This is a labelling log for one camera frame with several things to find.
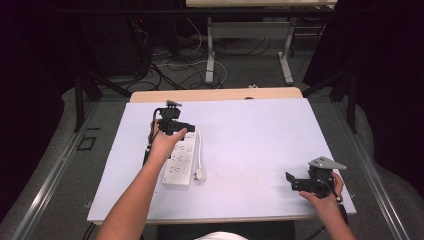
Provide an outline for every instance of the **power socket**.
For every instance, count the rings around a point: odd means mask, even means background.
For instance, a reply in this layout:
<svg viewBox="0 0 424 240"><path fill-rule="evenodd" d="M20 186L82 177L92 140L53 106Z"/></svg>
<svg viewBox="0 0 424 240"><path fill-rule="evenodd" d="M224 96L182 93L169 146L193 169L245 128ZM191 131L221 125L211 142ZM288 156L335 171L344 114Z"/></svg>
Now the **power socket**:
<svg viewBox="0 0 424 240"><path fill-rule="evenodd" d="M197 134L186 133L183 140L175 144L171 157L166 160L162 183L170 188L186 189L192 178Z"/></svg>

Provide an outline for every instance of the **gray carpet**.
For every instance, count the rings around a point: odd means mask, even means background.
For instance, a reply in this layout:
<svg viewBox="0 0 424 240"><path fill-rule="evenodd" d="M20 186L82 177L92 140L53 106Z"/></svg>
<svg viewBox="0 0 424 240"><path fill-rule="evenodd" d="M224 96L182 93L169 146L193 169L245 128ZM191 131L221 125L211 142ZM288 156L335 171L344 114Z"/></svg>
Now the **gray carpet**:
<svg viewBox="0 0 424 240"><path fill-rule="evenodd" d="M225 52L227 53L245 53L259 42L261 40L257 39L249 41L231 40L222 42L222 44L225 45ZM289 58L292 75L296 80L295 86L301 90L306 88L301 79L313 54L316 42L312 38L299 39L296 44L295 57ZM258 56L218 55L216 60L226 67L228 74L224 87L244 88L252 83L259 87L285 86L282 82L282 73L276 56L276 49L281 48L279 44L281 43L272 41L269 50ZM198 61L204 59L205 56L201 56ZM164 60L157 61L157 64L166 62ZM185 87L201 81L200 77L196 76L185 80L188 76L196 73L193 69L178 72L165 67L161 67L161 69L163 69L165 75L182 83ZM216 72L222 81L225 70L216 65ZM144 80L157 82L157 79L154 74L149 74ZM130 90L146 90L149 87L147 84L138 84L131 87ZM162 83L161 89L172 89L172 87ZM349 189L355 194L353 202L358 211L358 214L349 217L350 226L358 239L393 239L385 216L364 176L363 165L361 165L359 159L360 155L353 146L349 132L346 131L344 120L338 114L339 105L330 103L328 100L329 90L318 91L309 100L334 158L349 168L342 172L342 175ZM89 119L88 125L81 134L84 140L78 142L80 144L73 153L53 197L38 219L31 239L78 239L83 237L89 226L86 221L89 206L86 205L87 203L89 205L89 202L94 198L125 106L125 99L117 96L110 89L102 88L102 91L105 98L96 105L93 117ZM72 137L75 124L72 90L66 93L63 98L66 102L66 109L60 126L26 189L1 223L1 239L11 239L15 234L45 178ZM360 109L357 111L356 119L359 131L358 137L368 154L372 155L372 131L369 129L366 116ZM397 210L399 219L407 229L410 239L424 239L424 231L420 227L424 226L424 221L419 214L424 212L422 198L399 177L378 166L377 169L382 183L394 203L393 207ZM296 221L297 239L306 238L320 226L321 223L317 219ZM97 229L94 230L92 238L94 238L96 231ZM156 226L148 226L145 233L146 240L155 239L155 231ZM329 236L327 233L322 233L316 239L329 239Z"/></svg>

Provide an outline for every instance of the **person's right arm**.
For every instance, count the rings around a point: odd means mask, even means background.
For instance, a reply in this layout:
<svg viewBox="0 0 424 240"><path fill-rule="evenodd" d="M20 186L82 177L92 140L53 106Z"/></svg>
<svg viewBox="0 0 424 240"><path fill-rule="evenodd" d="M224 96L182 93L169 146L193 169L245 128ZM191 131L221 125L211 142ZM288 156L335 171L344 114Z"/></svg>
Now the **person's right arm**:
<svg viewBox="0 0 424 240"><path fill-rule="evenodd" d="M336 173L333 173L333 177L335 180L334 190L341 196L344 185L343 181ZM305 191L301 191L299 194L315 207L318 217L324 223L333 240L355 239L355 236L343 219L336 197L333 194L322 199Z"/></svg>

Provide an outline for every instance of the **power outlet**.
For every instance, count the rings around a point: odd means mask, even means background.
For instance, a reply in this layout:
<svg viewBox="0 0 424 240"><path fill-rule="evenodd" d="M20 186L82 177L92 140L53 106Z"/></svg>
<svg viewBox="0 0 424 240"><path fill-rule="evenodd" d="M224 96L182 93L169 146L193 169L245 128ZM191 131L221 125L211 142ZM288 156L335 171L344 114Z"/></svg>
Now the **power outlet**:
<svg viewBox="0 0 424 240"><path fill-rule="evenodd" d="M178 189L190 186L196 139L196 133L188 132L183 140L175 144L174 151L165 164L162 181L165 186Z"/></svg>

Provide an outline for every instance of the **person's left arm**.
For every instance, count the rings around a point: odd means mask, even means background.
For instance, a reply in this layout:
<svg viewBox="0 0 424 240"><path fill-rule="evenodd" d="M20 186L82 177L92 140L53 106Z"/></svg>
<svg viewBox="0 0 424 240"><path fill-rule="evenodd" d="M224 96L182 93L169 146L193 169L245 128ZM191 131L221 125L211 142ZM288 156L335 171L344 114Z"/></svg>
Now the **person's left arm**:
<svg viewBox="0 0 424 240"><path fill-rule="evenodd" d="M97 239L140 239L159 172L186 132L183 129L172 136L156 134L149 158L107 215Z"/></svg>

